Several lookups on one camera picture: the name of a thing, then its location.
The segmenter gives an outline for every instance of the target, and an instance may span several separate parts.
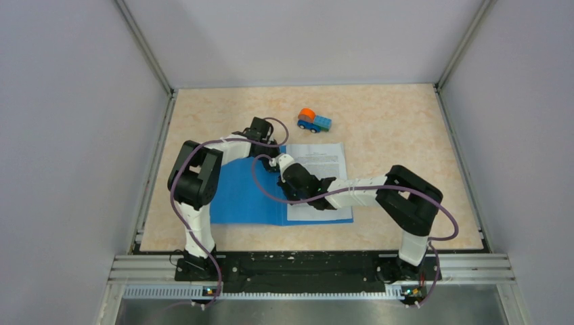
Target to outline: blue folder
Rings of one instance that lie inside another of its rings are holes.
[[[313,225],[352,223],[353,219],[332,221],[289,221],[287,204],[266,197],[251,176],[253,158],[235,160],[223,167],[219,175],[217,193],[211,202],[211,223],[264,223],[268,225]],[[279,173],[269,173],[258,162],[255,175],[271,195],[285,199],[277,185]]]

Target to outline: sheet of paper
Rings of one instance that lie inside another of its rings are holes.
[[[343,144],[290,144],[287,154],[302,164],[318,179],[337,177],[347,179]],[[287,206],[288,221],[332,221],[352,219],[351,208],[319,211],[305,204]]]

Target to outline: wooden table surface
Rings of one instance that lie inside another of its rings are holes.
[[[309,107],[331,118],[329,132],[300,130],[297,114]],[[179,91],[141,241],[141,251],[185,245],[184,228],[169,204],[167,178],[182,143],[204,142],[248,127],[254,116],[287,124],[288,144],[345,147],[349,178],[384,175],[403,165],[439,188],[460,234],[437,248],[483,248],[432,85],[341,85],[182,89]],[[274,136],[284,138],[275,125]],[[353,223],[333,225],[212,225],[218,251],[398,249],[401,229],[382,208],[353,208]],[[452,233],[439,213],[431,236]]]

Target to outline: white wall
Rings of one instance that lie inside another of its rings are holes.
[[[481,0],[127,0],[174,87],[436,82]]]
[[[574,2],[498,1],[445,90],[493,245],[536,324],[571,324]]]
[[[167,97],[111,0],[0,7],[0,323],[92,324]]]

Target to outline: toy truck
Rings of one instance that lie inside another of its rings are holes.
[[[312,133],[329,131],[331,128],[331,119],[315,115],[315,112],[309,108],[303,108],[299,112],[299,121],[297,122],[297,126],[301,129],[308,129]]]

